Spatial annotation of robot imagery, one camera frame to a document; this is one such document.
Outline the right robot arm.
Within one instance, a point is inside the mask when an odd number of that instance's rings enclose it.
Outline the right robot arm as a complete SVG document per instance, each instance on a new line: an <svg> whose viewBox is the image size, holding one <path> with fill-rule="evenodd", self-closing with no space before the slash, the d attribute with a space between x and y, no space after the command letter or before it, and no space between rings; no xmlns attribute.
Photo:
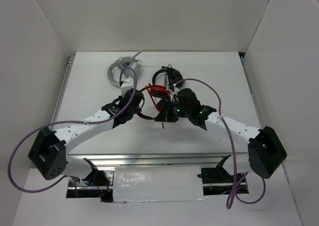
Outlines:
<svg viewBox="0 0 319 226"><path fill-rule="evenodd" d="M277 133L271 127L259 129L248 126L234 119L222 116L215 108L202 105L195 93L182 89L172 98L161 99L158 103L158 122L176 122L187 118L194 126L228 138L232 145L239 145L247 153L225 156L217 164L217 176L223 182L229 181L235 173L254 172L263 179L268 179L286 159L284 149Z"/></svg>

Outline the red and black headphones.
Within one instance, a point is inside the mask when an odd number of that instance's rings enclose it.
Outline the red and black headphones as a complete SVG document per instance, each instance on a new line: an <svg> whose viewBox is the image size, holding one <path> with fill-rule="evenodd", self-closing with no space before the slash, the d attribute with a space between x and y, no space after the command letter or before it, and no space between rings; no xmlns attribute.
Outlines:
<svg viewBox="0 0 319 226"><path fill-rule="evenodd" d="M147 92L153 106L160 113L165 104L165 100L170 98L170 92L162 85L147 85L140 92Z"/></svg>

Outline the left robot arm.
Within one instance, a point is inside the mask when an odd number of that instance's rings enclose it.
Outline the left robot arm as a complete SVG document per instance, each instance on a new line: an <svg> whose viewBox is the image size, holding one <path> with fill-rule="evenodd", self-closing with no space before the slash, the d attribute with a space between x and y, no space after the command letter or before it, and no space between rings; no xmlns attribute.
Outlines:
<svg viewBox="0 0 319 226"><path fill-rule="evenodd" d="M140 112L139 104L144 100L140 91L130 89L112 103L106 104L85 119L84 124L73 124L65 128L40 130L29 151L28 157L46 180L59 175L80 178L86 185L98 179L97 167L88 159L77 159L69 155L75 147L94 136L125 124Z"/></svg>

